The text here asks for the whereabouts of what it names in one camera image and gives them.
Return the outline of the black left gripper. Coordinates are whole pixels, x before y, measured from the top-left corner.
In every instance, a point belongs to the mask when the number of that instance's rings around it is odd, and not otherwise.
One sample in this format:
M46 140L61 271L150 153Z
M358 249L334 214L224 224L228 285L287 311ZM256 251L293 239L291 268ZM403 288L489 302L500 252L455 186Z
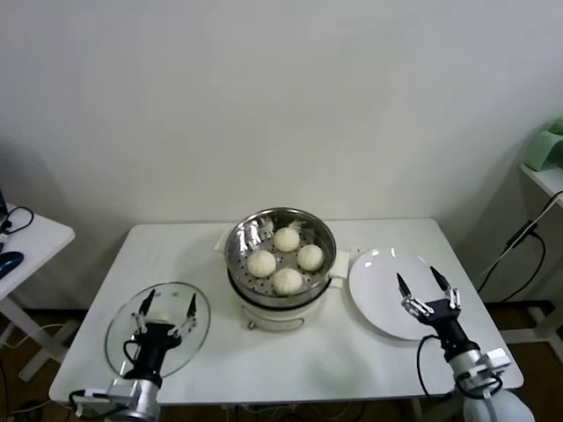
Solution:
M186 320L172 328L171 324L147 323L146 316L156 290L151 289L143 299L139 310L132 314L135 335L126 341L126 358L132 364L127 379L161 379L166 354L180 346L184 337L197 325L196 298L194 293L186 311Z

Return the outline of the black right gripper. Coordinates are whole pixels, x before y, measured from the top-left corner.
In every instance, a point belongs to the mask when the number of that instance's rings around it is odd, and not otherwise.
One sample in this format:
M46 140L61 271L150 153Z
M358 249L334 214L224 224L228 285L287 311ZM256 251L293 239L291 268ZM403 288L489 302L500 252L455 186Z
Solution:
M446 299L428 302L427 305L416 299L400 273L397 273L398 289L402 296L401 306L419 323L431 327L441 341L445 355L459 355L474 349L457 318L460 314L460 294L447 279L433 266L430 267L439 288ZM434 313L429 315L429 308Z

